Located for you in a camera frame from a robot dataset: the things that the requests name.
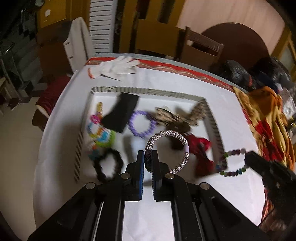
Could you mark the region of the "leopard print hair bow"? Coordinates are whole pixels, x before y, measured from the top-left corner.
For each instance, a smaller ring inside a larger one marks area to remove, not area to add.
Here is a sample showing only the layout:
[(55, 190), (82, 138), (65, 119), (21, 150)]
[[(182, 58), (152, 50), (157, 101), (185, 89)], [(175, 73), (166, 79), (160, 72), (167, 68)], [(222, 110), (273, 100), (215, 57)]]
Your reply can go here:
[(203, 121), (206, 116), (205, 105), (201, 102), (198, 102), (191, 112), (185, 115), (172, 113), (164, 108), (156, 108), (152, 115), (158, 124), (165, 126), (167, 130), (179, 133), (191, 132), (191, 127), (198, 126), (199, 122)]

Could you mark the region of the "black scrunchie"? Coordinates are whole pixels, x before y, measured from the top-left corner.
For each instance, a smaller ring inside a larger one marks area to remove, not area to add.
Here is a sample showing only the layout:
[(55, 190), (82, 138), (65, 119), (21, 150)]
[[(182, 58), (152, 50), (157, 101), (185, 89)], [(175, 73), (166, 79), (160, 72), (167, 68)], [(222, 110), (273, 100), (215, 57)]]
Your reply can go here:
[(118, 151), (108, 148), (103, 155), (98, 156), (93, 161), (93, 167), (97, 173), (100, 183), (112, 180), (117, 174), (121, 174), (123, 160)]

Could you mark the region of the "red satin hair bow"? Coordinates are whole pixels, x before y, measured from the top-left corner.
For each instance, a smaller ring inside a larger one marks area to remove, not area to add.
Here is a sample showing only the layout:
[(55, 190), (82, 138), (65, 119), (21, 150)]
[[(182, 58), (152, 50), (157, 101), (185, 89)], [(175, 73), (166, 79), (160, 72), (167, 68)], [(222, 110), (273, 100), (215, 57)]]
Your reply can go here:
[(211, 142), (206, 138), (198, 138), (193, 134), (185, 136), (190, 154), (195, 155), (197, 164), (195, 169), (196, 177), (203, 177), (213, 173), (215, 163), (211, 161), (206, 154), (206, 151), (211, 148)]

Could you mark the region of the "striped black white tray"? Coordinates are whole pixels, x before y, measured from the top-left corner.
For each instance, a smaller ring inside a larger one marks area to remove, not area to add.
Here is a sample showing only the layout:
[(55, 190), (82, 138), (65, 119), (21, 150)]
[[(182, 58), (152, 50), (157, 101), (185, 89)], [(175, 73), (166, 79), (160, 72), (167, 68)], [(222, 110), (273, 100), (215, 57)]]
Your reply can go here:
[(98, 125), (95, 125), (90, 119), (92, 115), (96, 114), (98, 104), (102, 104), (102, 113), (103, 115), (107, 115), (116, 105), (121, 93), (138, 95), (139, 99), (135, 110), (146, 111), (148, 113), (147, 117), (141, 115), (133, 121), (135, 130), (140, 134), (136, 139), (143, 141), (147, 141), (152, 135), (165, 129), (165, 126), (158, 123), (154, 126), (150, 125), (153, 121), (152, 115), (156, 108), (164, 108), (166, 110), (172, 110), (176, 114), (185, 115), (186, 113), (190, 113), (198, 102), (203, 103), (207, 116), (199, 122), (198, 126), (192, 126), (191, 132), (196, 137), (204, 137), (211, 142), (210, 157), (213, 158), (214, 162), (218, 162), (220, 156), (224, 154), (224, 145), (218, 126), (205, 98), (157, 89), (96, 86), (92, 88), (87, 98), (77, 139), (74, 159), (74, 181), (76, 183), (87, 181), (97, 182), (97, 174), (88, 157), (95, 141), (101, 141), (103, 144), (111, 141), (110, 147), (117, 150), (121, 154), (123, 161), (125, 163), (127, 162), (127, 146), (124, 141), (132, 135), (128, 126), (125, 127), (122, 133), (104, 131), (96, 138), (91, 137), (91, 134), (98, 129)]

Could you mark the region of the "floral orange red blanket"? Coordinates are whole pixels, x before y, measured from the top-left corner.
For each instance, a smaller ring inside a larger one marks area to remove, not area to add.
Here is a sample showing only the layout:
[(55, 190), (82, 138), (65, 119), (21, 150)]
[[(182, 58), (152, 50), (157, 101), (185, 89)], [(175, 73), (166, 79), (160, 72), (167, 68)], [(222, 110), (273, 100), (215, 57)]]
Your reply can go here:
[(256, 140), (259, 156), (294, 170), (295, 154), (285, 129), (287, 118), (282, 112), (280, 95), (269, 87), (249, 94), (235, 87), (234, 92)]

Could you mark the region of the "white tablecloth red border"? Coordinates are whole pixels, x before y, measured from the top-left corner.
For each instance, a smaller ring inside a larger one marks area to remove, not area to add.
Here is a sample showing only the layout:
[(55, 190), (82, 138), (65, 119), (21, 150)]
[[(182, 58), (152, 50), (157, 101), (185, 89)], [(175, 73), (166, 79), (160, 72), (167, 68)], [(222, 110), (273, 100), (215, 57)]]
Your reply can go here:
[(123, 163), (128, 165), (135, 162), (138, 151), (151, 156), (152, 151), (156, 150), (159, 161), (169, 166), (169, 173), (165, 175), (168, 182), (182, 178), (194, 187), (207, 184), (231, 204), (234, 211), (226, 205), (217, 208), (222, 230), (232, 222), (243, 223), (241, 231), (233, 230), (230, 233), (231, 240), (254, 240), (252, 231), (257, 231), (261, 223), (264, 187), (261, 176), (245, 167), (245, 154), (257, 151), (258, 147), (233, 89), (221, 88), (181, 74), (143, 67), (137, 67), (137, 72), (127, 74), (123, 81), (105, 76), (91, 79), (88, 68), (93, 66), (96, 63), (91, 59), (90, 64), (74, 73), (50, 114), (43, 132), (33, 192), (37, 239), (60, 240), (58, 228), (62, 228), (70, 216), (62, 214), (56, 217), (57, 211), (83, 187), (101, 187), (98, 180), (84, 183), (74, 181), (75, 150), (90, 91), (96, 86), (116, 86), (185, 93), (206, 99), (225, 150), (217, 163), (226, 158), (226, 171), (239, 171), (238, 175), (224, 177), (214, 172), (197, 178), (197, 160), (195, 155), (190, 154), (188, 142), (179, 133), (170, 132), (166, 128), (147, 141), (136, 139), (140, 134), (135, 130), (133, 121), (141, 115), (147, 117), (148, 113), (135, 109), (126, 125), (132, 135), (124, 141), (127, 146), (127, 162)]

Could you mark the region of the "white cotton glove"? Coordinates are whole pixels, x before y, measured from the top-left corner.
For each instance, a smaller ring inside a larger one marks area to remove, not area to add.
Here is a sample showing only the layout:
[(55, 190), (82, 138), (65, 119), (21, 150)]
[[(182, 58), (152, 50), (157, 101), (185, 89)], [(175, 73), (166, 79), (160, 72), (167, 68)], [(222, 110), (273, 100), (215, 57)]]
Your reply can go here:
[(99, 65), (89, 67), (88, 75), (91, 79), (105, 76), (123, 81), (127, 74), (135, 74), (137, 72), (139, 64), (139, 60), (132, 59), (130, 56), (119, 56), (114, 60), (104, 61)]

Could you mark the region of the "black plastic bag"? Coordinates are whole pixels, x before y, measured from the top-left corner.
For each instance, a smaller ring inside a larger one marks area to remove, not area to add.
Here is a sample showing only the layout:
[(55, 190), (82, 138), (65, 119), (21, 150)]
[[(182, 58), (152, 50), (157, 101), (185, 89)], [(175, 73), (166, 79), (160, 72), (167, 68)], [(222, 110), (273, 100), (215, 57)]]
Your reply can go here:
[(252, 76), (245, 70), (245, 68), (234, 60), (227, 60), (221, 64), (217, 75), (238, 85), (248, 92), (256, 89), (256, 83)]

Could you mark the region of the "dark round wooden tabletop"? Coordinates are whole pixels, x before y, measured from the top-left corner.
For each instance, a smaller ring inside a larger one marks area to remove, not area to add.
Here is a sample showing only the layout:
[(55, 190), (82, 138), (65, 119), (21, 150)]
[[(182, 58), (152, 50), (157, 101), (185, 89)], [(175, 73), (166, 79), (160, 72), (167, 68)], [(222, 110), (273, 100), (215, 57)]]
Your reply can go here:
[(258, 60), (269, 56), (267, 46), (260, 35), (240, 23), (214, 25), (202, 32), (202, 35), (224, 45), (219, 58), (220, 64), (234, 60), (247, 69)]

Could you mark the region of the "wooden chair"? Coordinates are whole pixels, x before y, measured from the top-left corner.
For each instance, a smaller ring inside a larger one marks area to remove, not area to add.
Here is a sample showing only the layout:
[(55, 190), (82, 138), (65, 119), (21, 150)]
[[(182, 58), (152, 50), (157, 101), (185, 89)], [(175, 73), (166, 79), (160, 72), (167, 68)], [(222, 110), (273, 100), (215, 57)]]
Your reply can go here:
[(223, 44), (186, 27), (179, 61), (209, 71), (218, 62), (223, 49)]

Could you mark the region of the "white ironing board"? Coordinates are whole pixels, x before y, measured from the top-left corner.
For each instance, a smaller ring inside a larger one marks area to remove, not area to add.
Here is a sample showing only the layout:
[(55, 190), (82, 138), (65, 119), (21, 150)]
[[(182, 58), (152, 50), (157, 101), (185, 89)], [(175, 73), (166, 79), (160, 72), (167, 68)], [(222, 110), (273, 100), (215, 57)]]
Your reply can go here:
[(73, 73), (82, 69), (95, 53), (88, 27), (82, 17), (72, 21), (68, 38), (63, 44)]

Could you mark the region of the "white louvered door panel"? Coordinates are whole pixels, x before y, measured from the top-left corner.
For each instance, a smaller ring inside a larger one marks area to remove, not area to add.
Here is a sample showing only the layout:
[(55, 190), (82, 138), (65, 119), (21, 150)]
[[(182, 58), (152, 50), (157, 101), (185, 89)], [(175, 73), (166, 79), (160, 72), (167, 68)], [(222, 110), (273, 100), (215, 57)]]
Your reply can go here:
[(95, 53), (112, 53), (117, 0), (90, 1), (89, 34)]

